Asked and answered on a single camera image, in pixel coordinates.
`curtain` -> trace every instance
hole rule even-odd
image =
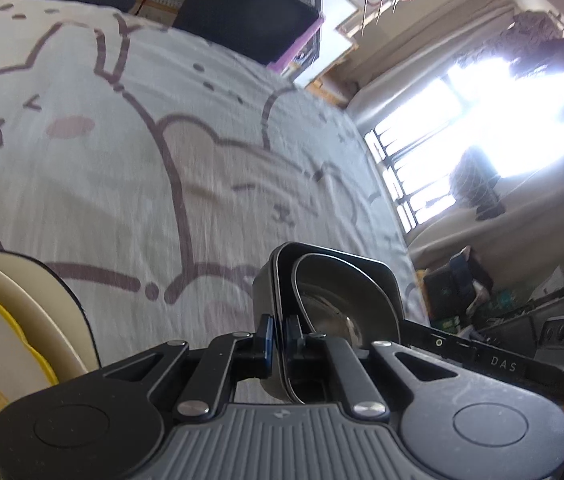
[[[362,89],[347,113],[364,134],[447,72],[456,56],[513,23],[511,0],[452,0],[340,76]]]
[[[542,50],[542,45],[564,37],[548,12],[520,12],[513,17],[513,24],[513,27],[460,55],[456,62],[464,67],[491,57],[502,57],[507,61],[532,59]]]
[[[477,222],[474,209],[452,206],[409,233],[415,268],[434,269],[470,245],[496,289],[535,286],[558,265],[564,270],[564,157],[534,174],[503,178],[495,190],[503,215]]]

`wall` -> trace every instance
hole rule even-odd
[[[373,23],[364,30],[364,36],[362,38],[359,34],[356,35],[355,39],[359,44],[359,48],[348,56],[344,65],[338,67],[337,76],[342,78],[349,69],[364,62],[364,60],[375,54],[390,40],[449,1],[450,0],[413,0],[412,2],[399,4],[394,14],[390,10],[384,12],[380,16],[380,21],[377,25]]]
[[[478,222],[474,209],[447,209],[409,243],[416,269],[437,268],[470,245],[495,290],[536,286],[560,265],[564,271],[564,156],[545,168],[501,179],[495,186],[506,212]]]

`cartoon cat face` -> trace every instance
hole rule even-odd
[[[390,250],[338,114],[199,38],[46,4],[0,0],[0,245],[70,280],[103,362],[252,330],[251,280],[286,241]]]

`metal rivet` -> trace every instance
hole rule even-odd
[[[384,406],[381,402],[367,400],[354,405],[353,411],[364,418],[375,418],[376,416],[386,413],[386,406]]]
[[[208,413],[210,408],[204,400],[185,400],[177,405],[180,415],[200,416]]]

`cartoon print bedsheet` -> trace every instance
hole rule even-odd
[[[289,240],[386,262],[426,322],[389,200],[351,121],[255,62],[115,9],[0,0],[0,248],[67,282],[103,364],[252,330],[252,280]]]

